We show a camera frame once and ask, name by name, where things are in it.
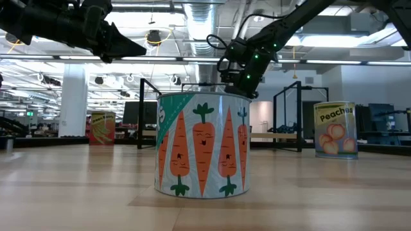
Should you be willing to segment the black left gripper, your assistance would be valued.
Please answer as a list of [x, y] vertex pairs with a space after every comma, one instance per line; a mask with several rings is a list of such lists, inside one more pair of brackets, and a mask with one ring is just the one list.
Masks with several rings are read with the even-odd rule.
[[105, 22], [112, 11], [111, 0], [77, 0], [74, 3], [79, 22], [74, 36], [76, 47], [101, 55], [100, 60], [106, 64], [124, 57], [146, 54], [146, 48], [122, 35], [114, 23]]

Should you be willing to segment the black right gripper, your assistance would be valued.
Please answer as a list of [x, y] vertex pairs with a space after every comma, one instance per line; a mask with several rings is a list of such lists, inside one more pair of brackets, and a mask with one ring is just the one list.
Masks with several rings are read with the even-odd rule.
[[225, 83], [231, 83], [225, 87], [224, 91], [229, 94], [236, 94], [256, 99], [259, 96], [257, 87], [270, 64], [270, 56], [252, 56], [242, 70], [227, 71], [223, 75]]

